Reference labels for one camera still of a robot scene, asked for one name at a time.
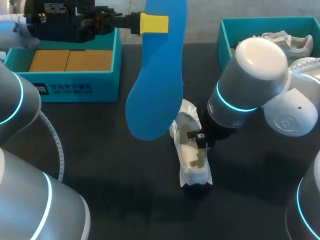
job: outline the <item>gray floor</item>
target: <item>gray floor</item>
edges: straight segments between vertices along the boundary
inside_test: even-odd
[[[144,10],[146,0],[96,0],[116,12]],[[215,42],[221,18],[264,16],[315,16],[320,20],[320,0],[188,0],[185,42]],[[122,43],[142,43],[140,36],[121,30]]]

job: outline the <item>dark tabletop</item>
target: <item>dark tabletop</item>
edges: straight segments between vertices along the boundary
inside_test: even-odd
[[[141,141],[128,130],[126,99],[141,60],[141,45],[123,46],[117,103],[42,106],[63,145],[63,182],[90,208],[89,240],[286,240],[286,205],[320,150],[320,126],[285,137],[257,111],[209,150],[212,190],[204,197],[186,194],[169,133]],[[185,45],[184,98],[195,105],[207,100],[220,74],[215,44]],[[40,119],[3,148],[58,176],[57,150]]]

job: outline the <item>blue insole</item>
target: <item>blue insole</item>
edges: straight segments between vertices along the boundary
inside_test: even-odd
[[[125,114],[136,138],[153,140],[169,129],[183,100],[187,0],[147,0],[144,12],[169,16],[169,31],[142,35],[142,68],[127,98]]]

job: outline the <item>brown cardboard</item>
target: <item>brown cardboard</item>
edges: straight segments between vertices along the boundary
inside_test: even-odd
[[[71,50],[65,71],[110,71],[112,54],[112,50]]]
[[[36,50],[29,72],[64,72],[69,50]]]

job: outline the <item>teal box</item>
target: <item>teal box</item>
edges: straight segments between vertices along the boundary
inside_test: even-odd
[[[313,16],[289,17],[247,17],[222,18],[218,34],[218,58],[224,70],[232,56],[230,48],[247,39],[263,33],[276,33],[285,30],[294,37],[313,37],[312,57],[320,57],[320,26]]]
[[[28,72],[35,49],[11,48],[4,64],[38,87],[44,103],[118,100],[122,45],[119,30],[84,43],[43,41],[43,50],[113,50],[110,71]]]

